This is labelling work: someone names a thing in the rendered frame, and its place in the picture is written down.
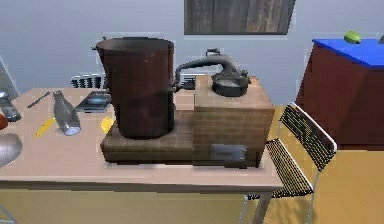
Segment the yellow round fruit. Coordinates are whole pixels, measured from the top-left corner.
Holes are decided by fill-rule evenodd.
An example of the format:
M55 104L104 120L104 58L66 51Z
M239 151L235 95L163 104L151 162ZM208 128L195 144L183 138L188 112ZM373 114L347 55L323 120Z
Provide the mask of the yellow round fruit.
M105 117L100 123L100 128L105 134L107 134L113 124L114 120L111 117Z

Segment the brown coffee machine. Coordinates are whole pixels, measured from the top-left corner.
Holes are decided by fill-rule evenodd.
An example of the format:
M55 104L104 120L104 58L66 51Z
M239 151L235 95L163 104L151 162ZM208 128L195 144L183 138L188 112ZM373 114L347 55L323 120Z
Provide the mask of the brown coffee machine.
M176 164L247 168L259 165L274 107L257 79L217 49L187 68L221 66L186 90L173 65L174 45L164 39L124 37L95 46L106 74L115 121L101 143L104 159L117 164Z

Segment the wooden framed picture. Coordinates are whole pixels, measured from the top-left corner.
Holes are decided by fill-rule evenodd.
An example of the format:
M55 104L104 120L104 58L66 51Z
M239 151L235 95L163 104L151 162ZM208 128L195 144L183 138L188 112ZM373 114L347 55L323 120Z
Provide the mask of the wooden framed picture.
M296 0L184 0L185 35L286 35Z

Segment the black mesh chair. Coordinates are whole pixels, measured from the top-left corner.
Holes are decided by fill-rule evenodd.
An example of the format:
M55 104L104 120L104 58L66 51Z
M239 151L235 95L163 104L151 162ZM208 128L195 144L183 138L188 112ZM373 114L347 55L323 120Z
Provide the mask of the black mesh chair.
M285 107L278 121L278 127L281 125L284 125L300 142L317 171L314 180L310 181L278 134L276 138L266 142L267 152L283 184L281 189L271 193L271 197L287 198L310 195L305 224L312 224L313 204L319 174L335 156L338 146L333 138L294 102L290 102Z

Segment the grey glass bottle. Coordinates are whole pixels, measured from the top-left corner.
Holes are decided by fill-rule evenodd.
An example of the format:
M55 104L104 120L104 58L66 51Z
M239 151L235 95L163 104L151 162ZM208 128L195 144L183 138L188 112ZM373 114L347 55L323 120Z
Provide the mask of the grey glass bottle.
M61 90L53 93L54 118L65 136L74 136L81 131L80 119L73 105L65 99Z

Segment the beige wooden table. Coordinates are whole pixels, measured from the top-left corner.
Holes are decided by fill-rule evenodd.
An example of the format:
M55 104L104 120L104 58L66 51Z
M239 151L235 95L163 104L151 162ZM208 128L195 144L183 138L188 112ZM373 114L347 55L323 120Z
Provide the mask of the beige wooden table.
M0 189L78 190L158 193L259 194L252 224L262 224L271 194L282 187L270 156L264 154L259 168L228 169L187 165L109 166L99 151L104 138L102 114L83 114L82 131L66 137L51 129L40 137L38 128L51 117L53 100L45 88L31 89L14 100L22 119L4 131L23 142L21 154L0 168Z

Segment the dark red cabinet blue top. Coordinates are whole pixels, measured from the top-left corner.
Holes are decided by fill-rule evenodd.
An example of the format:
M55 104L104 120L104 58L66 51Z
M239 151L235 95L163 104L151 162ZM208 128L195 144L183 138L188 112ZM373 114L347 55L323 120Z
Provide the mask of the dark red cabinet blue top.
M341 149L384 151L384 44L315 39L296 103Z

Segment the black knife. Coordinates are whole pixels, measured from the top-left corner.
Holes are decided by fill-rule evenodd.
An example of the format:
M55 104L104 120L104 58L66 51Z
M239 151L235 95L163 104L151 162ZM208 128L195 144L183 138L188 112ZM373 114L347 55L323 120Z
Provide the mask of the black knife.
M50 91L47 91L44 95L40 96L39 98L37 98L36 100L34 100L31 104L29 104L27 106L27 108L32 108L34 107L35 105L37 105L43 98L47 97L48 95L50 95Z

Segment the green apple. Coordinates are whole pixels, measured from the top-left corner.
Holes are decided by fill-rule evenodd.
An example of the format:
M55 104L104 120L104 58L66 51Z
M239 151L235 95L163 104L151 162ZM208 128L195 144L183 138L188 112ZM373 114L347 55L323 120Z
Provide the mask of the green apple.
M360 44L362 42L360 34L352 30L345 33L344 40L351 44Z

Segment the grey metal bowl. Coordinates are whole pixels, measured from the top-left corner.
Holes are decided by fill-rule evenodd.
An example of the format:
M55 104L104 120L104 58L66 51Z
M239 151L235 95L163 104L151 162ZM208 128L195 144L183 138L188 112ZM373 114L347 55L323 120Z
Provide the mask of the grey metal bowl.
M0 168L12 163L22 152L20 137L14 133L0 135Z

